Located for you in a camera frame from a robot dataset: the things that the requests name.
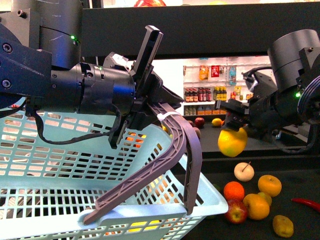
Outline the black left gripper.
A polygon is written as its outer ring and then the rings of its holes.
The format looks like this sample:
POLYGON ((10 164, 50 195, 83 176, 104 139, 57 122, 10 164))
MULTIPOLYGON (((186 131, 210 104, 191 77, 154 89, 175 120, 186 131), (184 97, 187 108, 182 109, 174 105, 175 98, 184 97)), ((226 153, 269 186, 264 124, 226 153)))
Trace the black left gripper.
POLYGON ((168 103, 174 109, 183 99, 166 88, 153 71, 152 62, 163 38, 153 25, 146 33, 132 68, 119 62, 120 56, 110 53, 103 66, 79 62, 69 70, 51 72, 49 109, 53 112, 89 115, 111 115, 117 107, 124 117, 117 130, 108 137, 116 149, 125 130, 141 131, 147 115, 139 110, 144 104, 168 103))

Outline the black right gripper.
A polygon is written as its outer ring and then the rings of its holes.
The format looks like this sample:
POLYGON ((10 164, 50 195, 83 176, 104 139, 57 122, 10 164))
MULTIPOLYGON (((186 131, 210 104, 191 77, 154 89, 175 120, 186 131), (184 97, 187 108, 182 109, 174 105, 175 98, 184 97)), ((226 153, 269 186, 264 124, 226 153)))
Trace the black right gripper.
MULTIPOLYGON (((259 71, 244 72, 243 78, 253 92, 253 97, 248 101, 248 125, 244 127, 248 137, 270 142, 274 130, 303 123, 297 111, 296 80, 293 85, 280 90, 280 83, 275 84, 269 76, 259 71)), ((224 130, 238 132, 247 123, 245 108, 233 98, 216 100, 214 109, 226 111, 222 124, 224 130)))

